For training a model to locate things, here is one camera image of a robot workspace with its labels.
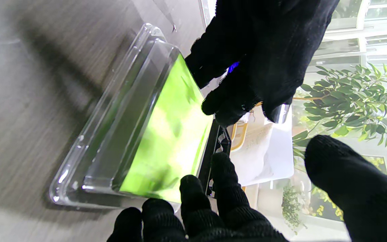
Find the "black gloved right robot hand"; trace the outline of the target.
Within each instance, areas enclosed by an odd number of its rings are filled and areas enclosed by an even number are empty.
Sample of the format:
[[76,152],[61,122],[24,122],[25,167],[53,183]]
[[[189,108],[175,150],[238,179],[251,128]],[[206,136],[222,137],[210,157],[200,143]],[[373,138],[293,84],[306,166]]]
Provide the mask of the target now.
[[[387,175],[348,145],[326,135],[310,139],[305,168],[312,183],[343,211],[352,242],[387,242]],[[109,242],[286,242],[269,220],[249,205],[230,158],[211,162],[218,213],[197,177],[181,179],[181,217],[162,199],[117,217]]]

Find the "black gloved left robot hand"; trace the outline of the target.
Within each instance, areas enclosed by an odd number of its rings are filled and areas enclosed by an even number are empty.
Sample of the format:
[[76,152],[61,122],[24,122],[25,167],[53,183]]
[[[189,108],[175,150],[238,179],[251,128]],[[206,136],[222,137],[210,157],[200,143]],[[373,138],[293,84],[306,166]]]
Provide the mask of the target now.
[[338,0],[218,0],[216,14],[185,58],[199,88],[238,63],[202,103],[223,127],[261,103],[264,116],[283,122]]

